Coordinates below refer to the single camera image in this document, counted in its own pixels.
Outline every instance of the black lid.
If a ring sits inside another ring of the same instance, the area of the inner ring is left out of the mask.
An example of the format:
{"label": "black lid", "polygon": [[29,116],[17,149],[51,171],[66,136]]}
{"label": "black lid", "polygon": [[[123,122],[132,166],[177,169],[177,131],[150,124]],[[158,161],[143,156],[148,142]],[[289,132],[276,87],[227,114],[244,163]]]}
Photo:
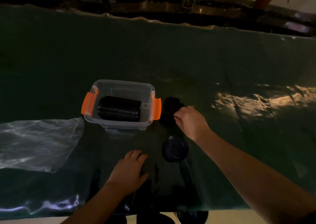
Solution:
{"label": "black lid", "polygon": [[188,151],[187,142],[180,137],[169,137],[162,146],[162,155],[168,162],[183,161]]}

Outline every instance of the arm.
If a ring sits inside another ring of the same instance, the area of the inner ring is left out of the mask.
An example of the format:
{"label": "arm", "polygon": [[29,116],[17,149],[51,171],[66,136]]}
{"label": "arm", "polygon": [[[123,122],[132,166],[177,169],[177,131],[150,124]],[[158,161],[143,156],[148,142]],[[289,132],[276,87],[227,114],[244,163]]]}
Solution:
{"label": "arm", "polygon": [[316,211],[316,200],[301,187],[225,142],[193,107],[174,114],[180,129],[216,163],[236,191],[270,223],[298,223]]}
{"label": "arm", "polygon": [[104,224],[119,203],[146,181],[148,174],[140,177],[140,170],[148,155],[140,150],[126,154],[114,167],[104,187],[81,209],[62,224]]}

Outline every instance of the dark green tablecloth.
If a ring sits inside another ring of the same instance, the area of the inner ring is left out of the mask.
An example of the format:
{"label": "dark green tablecloth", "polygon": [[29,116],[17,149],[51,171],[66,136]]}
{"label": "dark green tablecloth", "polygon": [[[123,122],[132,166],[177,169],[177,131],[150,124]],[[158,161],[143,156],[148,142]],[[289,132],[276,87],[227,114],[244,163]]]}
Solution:
{"label": "dark green tablecloth", "polygon": [[[98,79],[152,84],[156,96],[194,105],[211,129],[316,194],[316,40],[233,28],[211,30],[0,6],[0,122],[79,117]],[[0,219],[72,213],[129,150],[149,154],[156,210],[247,208],[218,167],[190,140],[181,163],[161,146],[176,128],[145,131],[86,123],[55,174],[0,170]]]}

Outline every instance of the clear plastic sheet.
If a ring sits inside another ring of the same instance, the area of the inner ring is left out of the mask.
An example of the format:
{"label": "clear plastic sheet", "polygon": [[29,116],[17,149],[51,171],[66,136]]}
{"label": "clear plastic sheet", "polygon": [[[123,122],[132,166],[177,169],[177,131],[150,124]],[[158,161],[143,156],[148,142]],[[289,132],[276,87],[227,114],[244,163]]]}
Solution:
{"label": "clear plastic sheet", "polygon": [[0,124],[0,169],[55,173],[84,130],[82,118],[19,120]]}

